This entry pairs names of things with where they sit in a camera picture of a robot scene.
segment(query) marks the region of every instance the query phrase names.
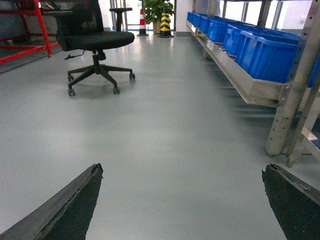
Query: blue plastic bin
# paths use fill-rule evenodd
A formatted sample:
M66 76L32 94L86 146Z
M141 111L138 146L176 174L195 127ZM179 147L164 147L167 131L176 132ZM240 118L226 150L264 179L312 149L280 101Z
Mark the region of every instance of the blue plastic bin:
M283 38L290 38L299 40L300 36L290 32L271 30L262 27L248 26L248 25L232 25L227 26L226 35L223 41L223 48L230 54L236 56L239 50L239 46L242 42L242 38L245 36L241 34L241 31L247 31L263 37L262 35L272 35Z
M318 56L318 59L316 60L316 63L313 67L308 88L312 88L312 86L314 85L319 70L320 70L320 55Z
M213 19L212 17L202 16L201 17L201 25L200 25L200 31L203 34L208 34L209 27L210 27L210 20Z
M285 83L299 40L241 31L236 63L254 79Z
M217 43L223 43L227 33L227 21L211 19L208 29L208 38Z
M196 27L196 28L200 28L201 25L201 20L202 20L202 16L206 16L206 14L203 13L194 13L193 17L192 17L192 24Z
M188 15L186 16L186 19L192 23L192 18L194 16L194 13L192 11L188 11Z
M242 21L217 17L210 20L208 38L213 42L223 43L227 34L228 25L253 27L254 25Z

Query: red metal frame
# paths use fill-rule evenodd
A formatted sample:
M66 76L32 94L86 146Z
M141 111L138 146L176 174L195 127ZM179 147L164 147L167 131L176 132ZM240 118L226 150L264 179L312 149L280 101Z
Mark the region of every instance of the red metal frame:
M20 15L25 32L26 32L26 35L3 38L3 39L0 39L0 42L5 42L8 40L14 40L14 39L21 39L21 38L29 38L30 39L31 36L43 36L44 43L45 43L45 45L43 45L43 46L18 46L18 45L4 46L4 45L0 45L0 49L14 49L14 50L21 49L21 50L24 50L24 51L15 53L15 54L11 54L9 56L1 57L0 64L4 64L6 62L9 62L9 61L12 61L12 60L15 60L18 58L22 58L24 56L27 56L27 55L30 55L30 54L33 54L33 53L36 53L39 51L43 51L43 50L46 50L48 52L48 56L51 57L52 56L52 48L59 45L58 42L50 43L48 36L54 36L54 34L47 33L45 21L43 19L42 12L39 8L39 2L40 2L40 0L32 0L32 1L17 0L16 4L17 4L18 10L0 10L0 14L18 14L18 15ZM24 15L36 15L37 16L42 34L32 34L29 32Z

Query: traffic cone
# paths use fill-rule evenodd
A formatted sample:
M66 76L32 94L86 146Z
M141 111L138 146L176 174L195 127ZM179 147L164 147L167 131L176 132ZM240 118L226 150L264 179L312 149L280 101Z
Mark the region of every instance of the traffic cone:
M166 7L163 8L161 25L160 25L160 35L159 38L173 38L170 30L170 16L168 13L168 9Z
M149 34L146 33L146 21L143 9L140 10L140 26L139 34L137 36L149 36Z

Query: yellow and black striped post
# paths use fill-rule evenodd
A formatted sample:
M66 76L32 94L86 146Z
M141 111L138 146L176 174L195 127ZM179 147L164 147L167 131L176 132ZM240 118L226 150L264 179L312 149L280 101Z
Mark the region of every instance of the yellow and black striped post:
M173 38L170 30L170 16L168 13L168 9L166 7L163 8L161 25L160 25L160 35L159 38Z

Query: black office chair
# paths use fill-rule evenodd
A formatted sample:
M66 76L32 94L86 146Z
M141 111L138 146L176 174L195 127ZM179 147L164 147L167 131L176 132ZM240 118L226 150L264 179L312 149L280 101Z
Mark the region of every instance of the black office chair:
M117 14L116 31L104 31L101 10L98 0L68 0L66 2L52 0L54 11L47 15L53 16L57 23L56 39L63 51L83 50L93 52L93 65L68 71L68 94L75 95L73 85L92 74L101 74L113 85L113 93L119 94L117 82L109 75L109 71L130 72L130 80L136 76L130 68L99 64L106 59L104 49L114 49L132 43L135 36L131 32L121 32L122 13L132 8L110 8ZM72 74L82 73L74 78Z

